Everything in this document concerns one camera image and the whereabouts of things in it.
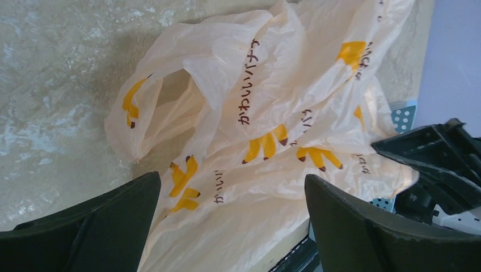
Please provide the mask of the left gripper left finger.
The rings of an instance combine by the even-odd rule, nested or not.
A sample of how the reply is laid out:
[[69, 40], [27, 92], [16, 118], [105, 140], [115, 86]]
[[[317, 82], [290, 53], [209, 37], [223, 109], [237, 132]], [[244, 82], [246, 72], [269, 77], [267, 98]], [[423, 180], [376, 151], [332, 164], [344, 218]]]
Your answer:
[[2, 271], [136, 271], [161, 191], [158, 172], [1, 232]]

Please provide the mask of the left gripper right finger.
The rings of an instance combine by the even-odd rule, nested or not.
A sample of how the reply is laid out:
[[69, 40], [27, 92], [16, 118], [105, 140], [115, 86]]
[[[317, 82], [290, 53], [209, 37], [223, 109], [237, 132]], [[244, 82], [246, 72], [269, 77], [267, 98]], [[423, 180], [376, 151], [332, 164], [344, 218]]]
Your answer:
[[419, 223], [308, 174], [305, 196], [324, 271], [479, 271], [480, 236]]

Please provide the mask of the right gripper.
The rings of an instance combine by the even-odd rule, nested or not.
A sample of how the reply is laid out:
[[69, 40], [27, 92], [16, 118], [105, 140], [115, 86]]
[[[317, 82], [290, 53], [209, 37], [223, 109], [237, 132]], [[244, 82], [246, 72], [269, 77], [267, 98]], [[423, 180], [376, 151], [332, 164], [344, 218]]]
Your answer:
[[381, 156], [419, 172], [419, 180], [396, 196], [398, 215], [433, 224], [436, 206], [447, 214], [480, 207], [480, 138], [457, 118], [372, 143]]

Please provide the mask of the orange banana print plastic bag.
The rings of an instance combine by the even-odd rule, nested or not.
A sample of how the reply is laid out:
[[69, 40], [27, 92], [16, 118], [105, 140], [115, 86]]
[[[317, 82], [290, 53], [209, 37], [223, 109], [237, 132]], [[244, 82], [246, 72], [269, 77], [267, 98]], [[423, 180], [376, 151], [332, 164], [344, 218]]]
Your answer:
[[418, 171], [372, 148], [396, 134], [375, 74], [412, 6], [278, 1], [168, 26], [104, 123], [133, 162], [193, 131], [161, 176], [139, 271], [251, 269], [308, 220], [308, 174], [362, 201], [413, 185]]

